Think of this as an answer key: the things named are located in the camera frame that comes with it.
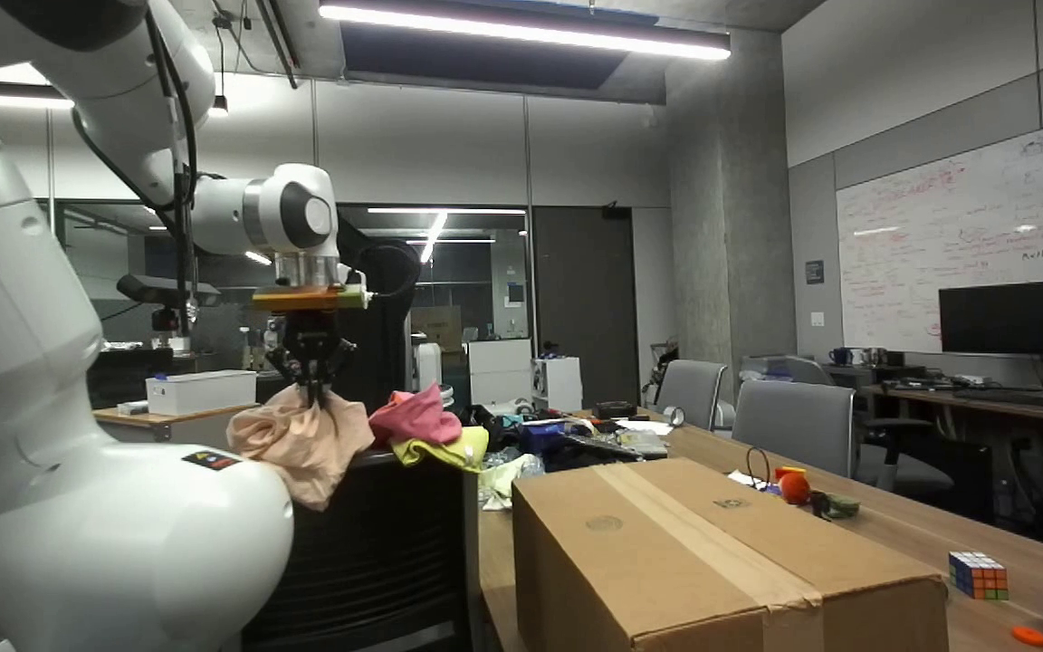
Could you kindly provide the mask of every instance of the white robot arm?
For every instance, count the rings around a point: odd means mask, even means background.
[[[164,96],[170,55],[181,100]],[[175,154],[210,105],[210,64],[168,0],[0,0],[0,64],[32,60],[75,96],[95,153],[151,206],[194,194],[199,246],[262,246],[293,284],[334,291],[331,177],[199,177]],[[291,555],[275,470],[194,445],[116,445],[90,415],[98,315],[20,177],[0,154],[0,639],[17,652],[217,648]]]

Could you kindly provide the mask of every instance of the ceiling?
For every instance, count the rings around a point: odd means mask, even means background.
[[[605,100],[664,100],[667,64],[623,55],[537,51],[487,39],[437,39],[381,30],[339,30],[317,18],[317,0],[175,0],[183,20],[201,31],[215,60],[229,71],[283,76],[283,57],[262,20],[262,3],[271,3],[298,57],[298,79],[381,79],[427,85],[480,85],[513,92],[572,92]],[[609,25],[669,25],[669,30],[755,30],[781,31],[816,12],[821,0],[556,0],[556,12],[602,18]],[[239,44],[215,30],[226,7]]]

